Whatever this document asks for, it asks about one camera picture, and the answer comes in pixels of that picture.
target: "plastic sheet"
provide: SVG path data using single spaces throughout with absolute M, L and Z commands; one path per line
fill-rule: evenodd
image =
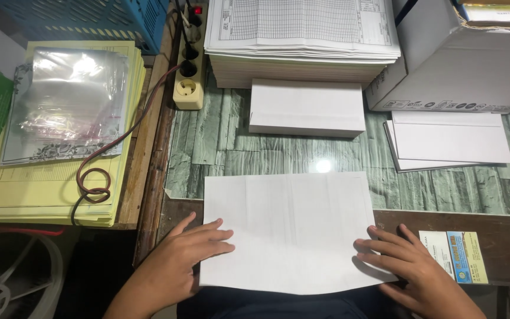
M 116 52 L 37 47 L 15 123 L 30 140 L 109 143 L 120 134 L 127 74 L 128 58 Z

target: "finger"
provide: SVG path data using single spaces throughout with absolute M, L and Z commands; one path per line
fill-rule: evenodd
M 199 232 L 201 230 L 207 230 L 207 229 L 217 229 L 219 228 L 220 226 L 222 226 L 222 223 L 223 223 L 223 220 L 221 218 L 218 218 L 216 219 L 215 221 L 213 222 L 209 222 L 207 224 L 203 224 L 201 226 L 198 226 L 198 227 L 194 227 L 190 230 L 187 231 L 187 234 L 192 234 L 192 233 L 195 233 L 195 232 Z
M 230 253 L 235 250 L 235 246 L 223 241 L 206 241 L 193 245 L 190 248 L 190 262 L 201 262 L 214 255 Z
M 417 236 L 414 235 L 413 232 L 410 231 L 410 229 L 408 229 L 405 224 L 400 224 L 399 225 L 399 228 L 401 230 L 401 232 L 406 236 L 406 238 L 408 239 L 408 241 L 410 243 L 413 244 L 413 246 L 420 252 L 422 252 L 423 254 L 425 255 L 428 255 L 430 256 L 430 253 L 429 251 L 426 249 L 426 247 L 424 246 L 424 244 L 422 244 L 421 240 L 418 239 Z
M 385 230 L 379 229 L 375 226 L 369 226 L 368 230 L 373 235 L 379 237 L 381 240 L 386 242 L 391 242 L 395 245 L 399 245 L 400 247 L 403 247 L 404 249 L 413 250 L 413 245 L 409 243 L 406 239 L 401 238 L 395 234 L 391 234 L 389 232 L 386 232 Z
M 357 257 L 360 261 L 373 265 L 375 267 L 388 270 L 395 275 L 405 279 L 410 279 L 414 275 L 411 263 L 399 260 L 397 258 L 377 255 L 358 253 Z
M 186 226 L 188 226 L 189 223 L 191 223 L 194 218 L 196 218 L 196 212 L 191 212 L 185 219 L 181 220 L 178 225 L 176 225 L 170 233 L 168 233 L 168 237 L 180 235 Z
M 184 233 L 184 238 L 188 244 L 226 240 L 230 239 L 231 236 L 233 236 L 233 230 L 205 229 L 192 234 Z
M 417 259 L 416 256 L 418 256 L 414 252 L 397 246 L 391 242 L 358 239 L 355 243 L 361 247 L 369 248 L 371 250 L 378 251 L 381 254 L 389 255 L 406 262 L 415 261 L 415 259 Z
M 379 285 L 379 290 L 406 308 L 416 313 L 421 312 L 420 303 L 399 287 L 390 283 L 384 283 Z

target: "stack of yellow paper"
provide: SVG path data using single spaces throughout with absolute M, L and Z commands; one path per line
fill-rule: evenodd
M 145 79 L 143 59 L 133 41 L 29 42 L 25 57 L 27 61 L 32 59 L 34 47 L 100 49 L 127 55 L 129 57 L 127 78 L 129 90 L 125 130 L 131 127 Z M 0 153 L 2 136 L 0 136 Z M 90 167 L 100 167 L 109 172 L 112 180 L 109 188 L 111 197 L 98 204 L 90 204 L 83 200 L 75 215 L 79 225 L 98 227 L 113 225 L 121 195 L 129 144 L 129 139 L 123 143 L 121 155 L 98 158 L 84 167 L 83 171 Z M 70 224 L 70 212 L 80 197 L 75 174 L 82 160 L 0 166 L 0 222 Z M 87 188 L 105 187 L 105 176 L 99 172 L 92 172 L 86 177 L 84 185 Z

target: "left hand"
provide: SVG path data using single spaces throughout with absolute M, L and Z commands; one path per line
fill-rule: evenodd
M 104 318 L 150 318 L 198 291 L 192 266 L 229 253 L 235 246 L 222 241 L 233 235 L 233 230 L 218 230 L 222 219 L 183 232 L 195 216 L 192 212 L 176 225 L 143 261 L 113 299 Z

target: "white fan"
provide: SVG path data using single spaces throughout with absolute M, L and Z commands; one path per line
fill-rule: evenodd
M 52 318 L 63 268 L 48 237 L 0 232 L 0 319 Z

